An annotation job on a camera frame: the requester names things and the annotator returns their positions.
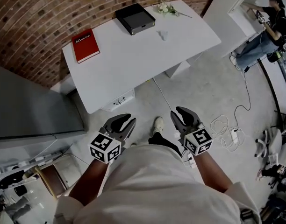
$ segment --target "black t-shirt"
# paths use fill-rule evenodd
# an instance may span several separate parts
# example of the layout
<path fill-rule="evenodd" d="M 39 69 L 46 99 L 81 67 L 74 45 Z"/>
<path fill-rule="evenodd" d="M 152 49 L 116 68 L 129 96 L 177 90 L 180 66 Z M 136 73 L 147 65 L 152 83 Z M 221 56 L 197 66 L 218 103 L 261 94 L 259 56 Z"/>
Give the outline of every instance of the black t-shirt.
<path fill-rule="evenodd" d="M 286 16 L 283 9 L 278 12 L 273 7 L 263 7 L 265 13 L 270 17 L 271 28 L 272 30 L 278 31 L 282 36 L 286 35 Z M 272 36 L 267 32 L 269 38 L 276 46 L 281 46 L 283 44 L 283 38 L 280 37 L 278 40 L 274 40 Z"/>

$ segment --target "table top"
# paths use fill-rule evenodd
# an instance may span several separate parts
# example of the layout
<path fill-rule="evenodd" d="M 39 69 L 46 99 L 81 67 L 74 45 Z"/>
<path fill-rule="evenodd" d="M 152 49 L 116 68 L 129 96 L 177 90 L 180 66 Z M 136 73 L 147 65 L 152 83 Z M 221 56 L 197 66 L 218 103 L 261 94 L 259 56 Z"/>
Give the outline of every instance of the table top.
<path fill-rule="evenodd" d="M 77 63 L 72 42 L 63 53 L 72 79 L 88 113 L 176 64 L 221 42 L 214 31 L 181 0 L 168 2 L 186 15 L 159 14 L 157 6 L 145 9 L 156 19 L 154 27 L 130 35 L 113 19 L 93 29 L 100 54 Z M 168 31 L 163 41 L 158 31 Z"/>

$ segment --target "black box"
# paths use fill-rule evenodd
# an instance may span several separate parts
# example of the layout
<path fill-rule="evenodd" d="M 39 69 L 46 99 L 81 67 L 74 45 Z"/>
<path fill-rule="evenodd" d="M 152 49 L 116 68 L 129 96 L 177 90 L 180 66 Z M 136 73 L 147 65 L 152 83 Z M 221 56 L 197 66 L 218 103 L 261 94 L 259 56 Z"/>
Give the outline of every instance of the black box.
<path fill-rule="evenodd" d="M 154 27 L 156 23 L 156 19 L 138 3 L 122 8 L 115 14 L 131 35 Z"/>

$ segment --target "blue jeans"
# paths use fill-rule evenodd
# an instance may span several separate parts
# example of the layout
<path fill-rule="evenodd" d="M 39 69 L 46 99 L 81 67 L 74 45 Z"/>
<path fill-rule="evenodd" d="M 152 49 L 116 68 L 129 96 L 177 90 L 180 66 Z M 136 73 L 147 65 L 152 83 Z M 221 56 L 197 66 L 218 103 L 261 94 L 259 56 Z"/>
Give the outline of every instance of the blue jeans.
<path fill-rule="evenodd" d="M 256 63 L 257 59 L 277 49 L 278 46 L 270 40 L 266 32 L 263 32 L 248 43 L 241 54 L 237 54 L 236 61 L 238 66 L 244 70 L 247 66 Z"/>

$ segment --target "white sneaker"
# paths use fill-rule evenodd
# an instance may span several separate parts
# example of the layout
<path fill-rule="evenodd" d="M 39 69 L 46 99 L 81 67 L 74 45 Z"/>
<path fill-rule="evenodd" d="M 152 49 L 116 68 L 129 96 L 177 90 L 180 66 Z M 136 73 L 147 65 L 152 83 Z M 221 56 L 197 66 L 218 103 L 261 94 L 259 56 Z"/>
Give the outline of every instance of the white sneaker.
<path fill-rule="evenodd" d="M 232 55 L 234 58 L 236 58 L 236 52 L 235 52 L 235 51 L 233 51 L 233 52 L 231 53 L 231 55 Z"/>
<path fill-rule="evenodd" d="M 164 129 L 164 120 L 162 117 L 157 117 L 156 120 L 154 121 L 153 134 L 155 134 L 156 132 L 159 132 L 161 134 L 163 129 Z"/>
<path fill-rule="evenodd" d="M 236 58 L 234 56 L 230 56 L 229 59 L 231 63 L 236 67 L 237 70 L 241 70 L 241 68 L 239 68 L 239 66 L 237 65 Z"/>

